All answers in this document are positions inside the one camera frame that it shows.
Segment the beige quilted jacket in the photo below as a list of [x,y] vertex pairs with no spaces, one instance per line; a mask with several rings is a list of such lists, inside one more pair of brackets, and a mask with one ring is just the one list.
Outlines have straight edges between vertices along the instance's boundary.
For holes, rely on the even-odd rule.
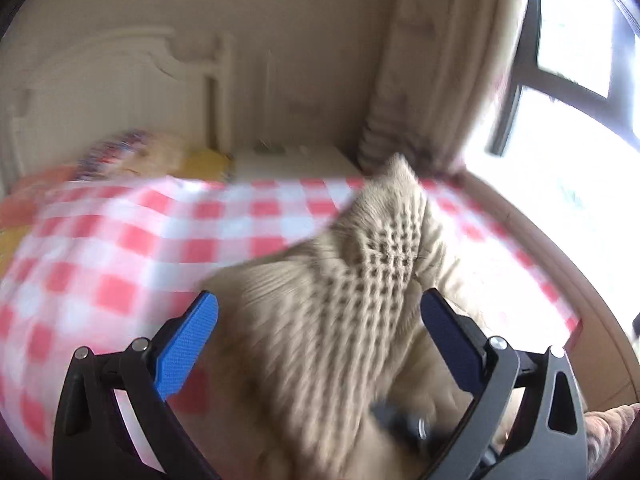
[[418,463],[419,479],[635,479],[639,475],[639,407],[605,399],[582,412],[596,387],[620,392],[622,363],[614,341],[582,323],[570,348],[544,353],[486,337],[452,310],[436,288],[406,303],[419,330],[458,389],[472,401],[442,437],[440,451]]

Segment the beige knitted sweater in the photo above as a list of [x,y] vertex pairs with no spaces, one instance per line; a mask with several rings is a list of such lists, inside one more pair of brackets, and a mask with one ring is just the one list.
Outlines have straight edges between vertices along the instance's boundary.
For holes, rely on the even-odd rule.
[[231,432],[230,479],[405,479],[418,460],[386,436],[386,395],[420,330],[427,198],[392,157],[334,221],[284,252],[205,281],[218,299],[206,347]]

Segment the beige window sill ledge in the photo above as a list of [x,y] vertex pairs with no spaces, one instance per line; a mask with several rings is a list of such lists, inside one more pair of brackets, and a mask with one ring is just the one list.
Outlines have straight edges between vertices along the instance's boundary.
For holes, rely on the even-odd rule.
[[639,400],[639,362],[600,294],[582,271],[518,208],[486,182],[462,171],[454,183],[501,222],[533,256],[580,317],[567,353],[587,408],[604,411]]

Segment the red white checkered bedsheet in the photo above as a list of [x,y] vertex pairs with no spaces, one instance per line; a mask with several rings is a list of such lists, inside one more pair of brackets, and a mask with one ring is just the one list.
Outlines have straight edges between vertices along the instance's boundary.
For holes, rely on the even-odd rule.
[[222,266],[311,236],[360,178],[222,184],[164,177],[50,192],[1,280],[1,415],[42,474],[73,351],[125,348],[180,315]]

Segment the colourful patterned pillow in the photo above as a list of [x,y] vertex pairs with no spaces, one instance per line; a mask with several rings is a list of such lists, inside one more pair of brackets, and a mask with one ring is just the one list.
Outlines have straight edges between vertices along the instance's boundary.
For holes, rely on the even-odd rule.
[[93,143],[79,159],[75,179],[148,178],[158,135],[142,129],[121,131]]

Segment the yellow textured pillow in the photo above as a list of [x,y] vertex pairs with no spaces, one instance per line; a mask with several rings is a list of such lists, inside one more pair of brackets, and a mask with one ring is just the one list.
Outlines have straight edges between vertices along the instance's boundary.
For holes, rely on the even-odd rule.
[[[230,158],[211,148],[188,148],[178,136],[158,135],[149,178],[171,176],[181,179],[222,181],[229,172]],[[21,178],[1,200],[1,267],[5,269],[23,237],[28,234],[38,210],[54,188],[75,179],[79,159]]]

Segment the white bedside table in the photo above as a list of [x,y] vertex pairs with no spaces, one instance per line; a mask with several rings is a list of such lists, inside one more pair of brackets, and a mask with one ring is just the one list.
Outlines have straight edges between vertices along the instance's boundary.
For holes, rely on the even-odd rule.
[[297,180],[360,177],[360,170],[335,146],[259,143],[233,155],[232,180]]

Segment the white wooden headboard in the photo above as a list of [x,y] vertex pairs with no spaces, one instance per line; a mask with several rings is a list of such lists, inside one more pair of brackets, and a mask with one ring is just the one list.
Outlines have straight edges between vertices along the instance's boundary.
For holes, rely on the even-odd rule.
[[1,181],[79,157],[122,130],[175,133],[190,148],[233,145],[234,38],[181,61],[166,26],[107,30],[52,55],[28,72],[1,107]]

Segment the striped patterned curtain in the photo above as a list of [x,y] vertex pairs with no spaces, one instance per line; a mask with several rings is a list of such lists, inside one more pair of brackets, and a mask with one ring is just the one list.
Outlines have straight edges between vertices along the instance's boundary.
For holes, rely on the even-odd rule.
[[401,154],[420,176],[454,174],[489,136],[527,0],[396,0],[358,146],[373,172]]

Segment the window with dark frame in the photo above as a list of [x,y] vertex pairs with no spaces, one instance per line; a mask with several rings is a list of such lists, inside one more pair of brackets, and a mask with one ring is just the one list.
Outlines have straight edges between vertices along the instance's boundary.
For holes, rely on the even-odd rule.
[[620,0],[528,0],[490,154],[574,204],[634,185],[639,27]]

